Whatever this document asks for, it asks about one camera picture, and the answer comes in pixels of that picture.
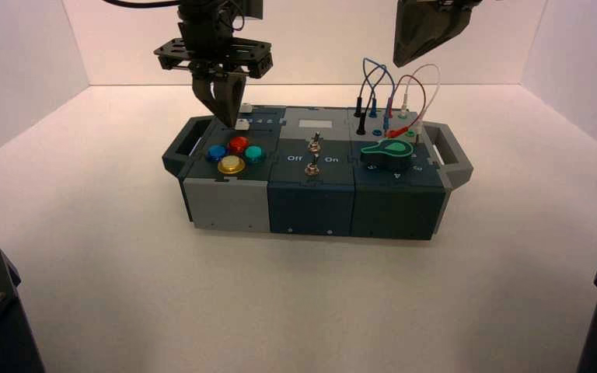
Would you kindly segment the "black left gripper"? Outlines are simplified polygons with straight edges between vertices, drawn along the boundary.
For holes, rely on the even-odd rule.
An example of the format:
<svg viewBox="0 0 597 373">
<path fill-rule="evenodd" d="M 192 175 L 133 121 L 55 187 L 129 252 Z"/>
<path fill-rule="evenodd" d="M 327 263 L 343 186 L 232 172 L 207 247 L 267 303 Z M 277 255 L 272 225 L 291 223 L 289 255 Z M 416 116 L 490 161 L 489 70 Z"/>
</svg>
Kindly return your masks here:
<svg viewBox="0 0 597 373">
<path fill-rule="evenodd" d="M 192 71 L 194 95 L 227 127 L 236 124 L 246 75 L 261 78 L 273 66 L 271 44 L 234 36 L 237 17 L 263 13 L 262 1 L 180 1 L 180 37 L 154 50 L 163 69 Z"/>
</svg>

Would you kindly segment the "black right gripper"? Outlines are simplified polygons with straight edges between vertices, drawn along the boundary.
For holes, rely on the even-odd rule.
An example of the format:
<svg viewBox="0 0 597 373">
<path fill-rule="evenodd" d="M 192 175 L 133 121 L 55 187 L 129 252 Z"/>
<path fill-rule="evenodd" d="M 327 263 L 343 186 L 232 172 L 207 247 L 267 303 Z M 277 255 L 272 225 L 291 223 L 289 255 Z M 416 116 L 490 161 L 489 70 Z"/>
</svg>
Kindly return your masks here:
<svg viewBox="0 0 597 373">
<path fill-rule="evenodd" d="M 409 64 L 461 34 L 483 0 L 398 1 L 393 63 Z"/>
</svg>

